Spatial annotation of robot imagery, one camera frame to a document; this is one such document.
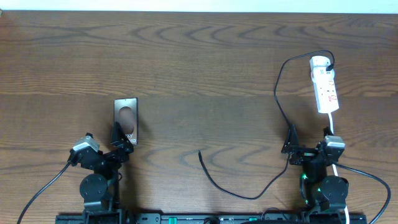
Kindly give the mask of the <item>bronze Galaxy smartphone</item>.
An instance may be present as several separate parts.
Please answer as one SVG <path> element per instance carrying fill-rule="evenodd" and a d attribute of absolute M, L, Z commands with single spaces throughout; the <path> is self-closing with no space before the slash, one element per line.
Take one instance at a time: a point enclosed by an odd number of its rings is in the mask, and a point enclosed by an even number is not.
<path fill-rule="evenodd" d="M 114 121 L 121 125 L 123 133 L 133 145 L 138 144 L 138 98 L 114 100 Z"/>

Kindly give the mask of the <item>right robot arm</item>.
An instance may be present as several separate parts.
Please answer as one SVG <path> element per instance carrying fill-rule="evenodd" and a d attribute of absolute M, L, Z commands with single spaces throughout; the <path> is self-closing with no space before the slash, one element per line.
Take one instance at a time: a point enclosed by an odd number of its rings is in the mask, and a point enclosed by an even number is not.
<path fill-rule="evenodd" d="M 324 139 L 315 147 L 300 145 L 295 126 L 291 124 L 281 153 L 288 154 L 289 164 L 301 166 L 300 193 L 307 209 L 300 212 L 300 219 L 307 223 L 344 223 L 339 213 L 346 208 L 349 183 L 345 178 L 327 174 L 327 167 L 338 161 L 345 150 L 342 138 L 326 127 Z"/>

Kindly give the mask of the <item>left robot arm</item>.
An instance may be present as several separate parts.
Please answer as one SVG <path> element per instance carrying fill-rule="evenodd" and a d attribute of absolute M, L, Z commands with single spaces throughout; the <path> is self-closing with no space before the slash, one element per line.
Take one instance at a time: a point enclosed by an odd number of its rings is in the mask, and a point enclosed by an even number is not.
<path fill-rule="evenodd" d="M 121 125 L 114 122 L 111 135 L 114 150 L 104 153 L 93 135 L 87 133 L 77 140 L 70 150 L 68 162 L 80 165 L 93 173 L 80 184 L 80 195 L 84 200 L 82 214 L 84 223 L 129 223 L 129 212 L 120 206 L 119 169 L 129 160 L 134 146 L 123 132 Z"/>

